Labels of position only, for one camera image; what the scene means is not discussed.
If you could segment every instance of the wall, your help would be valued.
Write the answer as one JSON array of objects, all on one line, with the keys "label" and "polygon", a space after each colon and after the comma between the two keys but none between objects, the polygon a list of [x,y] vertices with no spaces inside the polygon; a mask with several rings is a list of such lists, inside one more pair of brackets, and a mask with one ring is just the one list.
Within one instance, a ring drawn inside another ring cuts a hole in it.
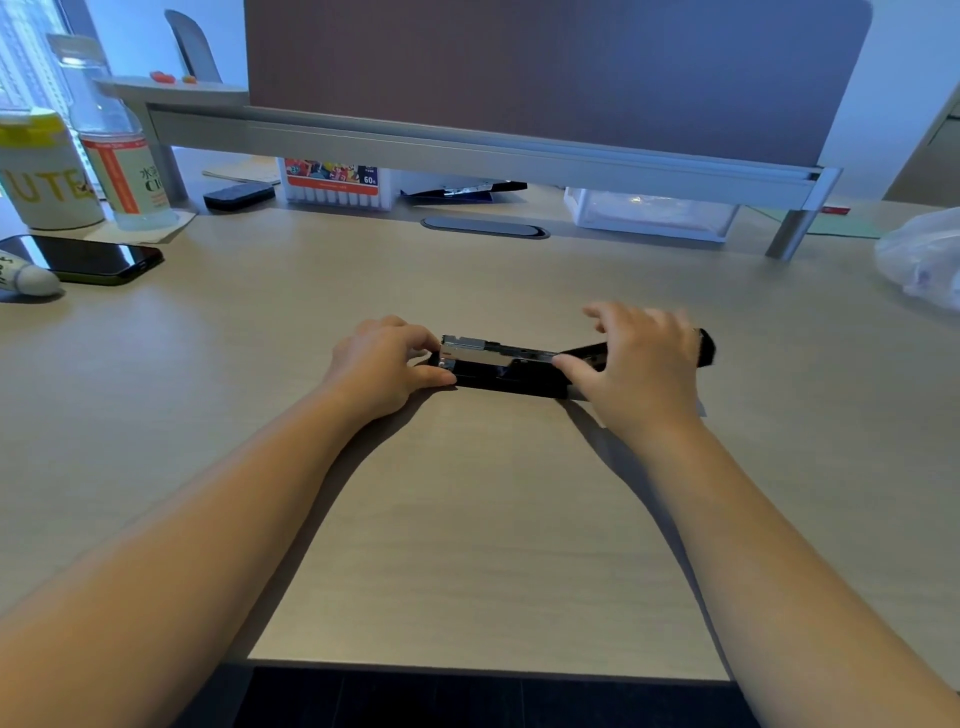
[{"label": "wall", "polygon": [[164,10],[189,15],[204,29],[225,84],[247,85],[243,0],[86,0],[97,35],[118,76],[182,73]]},{"label": "wall", "polygon": [[[167,7],[200,23],[225,82],[247,84],[243,0],[87,5],[118,74],[180,70]],[[874,25],[820,160],[846,167],[838,195],[879,199],[893,183],[960,82],[957,28],[957,0],[874,0]]]},{"label": "wall", "polygon": [[838,195],[863,199],[883,197],[960,83],[960,2],[873,4],[873,27],[820,157],[846,167]]}]

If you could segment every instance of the gray partition panel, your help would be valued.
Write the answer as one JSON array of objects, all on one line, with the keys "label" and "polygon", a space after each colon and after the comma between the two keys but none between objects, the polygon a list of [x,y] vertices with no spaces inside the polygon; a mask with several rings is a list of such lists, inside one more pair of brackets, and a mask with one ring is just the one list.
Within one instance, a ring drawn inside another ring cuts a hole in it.
[{"label": "gray partition panel", "polygon": [[812,166],[866,0],[246,0],[251,103]]}]

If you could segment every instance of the box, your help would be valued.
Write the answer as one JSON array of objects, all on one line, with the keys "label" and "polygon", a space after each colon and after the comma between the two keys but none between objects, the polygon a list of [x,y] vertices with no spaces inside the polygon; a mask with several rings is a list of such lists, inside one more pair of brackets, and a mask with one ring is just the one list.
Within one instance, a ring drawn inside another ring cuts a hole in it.
[{"label": "box", "polygon": [[739,205],[568,187],[564,203],[581,228],[727,241]]},{"label": "box", "polygon": [[355,206],[384,212],[394,206],[392,170],[362,164],[277,158],[287,200],[314,205]]}]

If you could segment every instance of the yellow cup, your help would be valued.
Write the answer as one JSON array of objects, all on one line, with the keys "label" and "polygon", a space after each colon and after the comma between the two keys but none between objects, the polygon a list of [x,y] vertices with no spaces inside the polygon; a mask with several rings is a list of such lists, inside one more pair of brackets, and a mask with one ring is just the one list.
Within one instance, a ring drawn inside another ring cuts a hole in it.
[{"label": "yellow cup", "polygon": [[0,186],[36,230],[85,228],[104,219],[70,132],[50,109],[0,110]]}]

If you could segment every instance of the left hand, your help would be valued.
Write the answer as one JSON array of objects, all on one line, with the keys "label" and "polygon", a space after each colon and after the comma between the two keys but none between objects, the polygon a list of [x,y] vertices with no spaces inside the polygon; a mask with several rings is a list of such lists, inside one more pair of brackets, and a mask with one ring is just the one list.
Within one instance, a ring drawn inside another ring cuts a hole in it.
[{"label": "left hand", "polygon": [[423,350],[440,350],[437,337],[425,327],[407,324],[399,316],[369,319],[333,348],[321,389],[365,425],[396,412],[418,389],[457,383],[446,369],[407,363],[411,353]]}]

